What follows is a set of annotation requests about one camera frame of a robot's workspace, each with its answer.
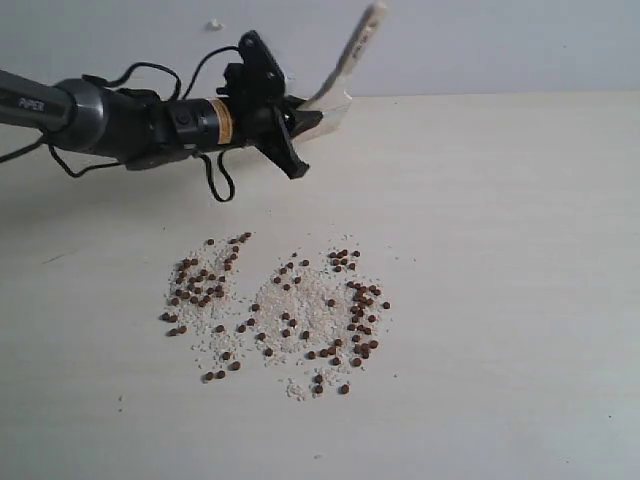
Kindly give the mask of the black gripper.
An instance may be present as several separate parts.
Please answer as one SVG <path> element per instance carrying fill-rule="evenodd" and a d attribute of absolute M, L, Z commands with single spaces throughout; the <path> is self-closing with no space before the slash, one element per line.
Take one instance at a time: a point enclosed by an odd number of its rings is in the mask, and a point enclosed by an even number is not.
<path fill-rule="evenodd" d="M 323 120 L 319 110 L 304 110 L 305 100 L 287 97 L 234 95 L 234 146 L 257 149 L 289 179 L 302 178 L 309 170 L 296 153 L 292 141 Z"/>

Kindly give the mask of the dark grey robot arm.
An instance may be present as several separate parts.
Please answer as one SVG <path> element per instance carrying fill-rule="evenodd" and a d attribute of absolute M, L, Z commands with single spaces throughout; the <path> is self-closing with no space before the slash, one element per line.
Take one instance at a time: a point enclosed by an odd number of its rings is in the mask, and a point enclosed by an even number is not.
<path fill-rule="evenodd" d="M 231 63 L 215 98 L 163 100 L 92 76 L 47 86 L 1 74 L 1 121 L 40 131 L 54 149 L 111 158 L 141 171 L 210 152 L 254 146 L 289 178 L 308 166 L 292 142 L 319 125 L 284 92 L 284 78 Z"/>

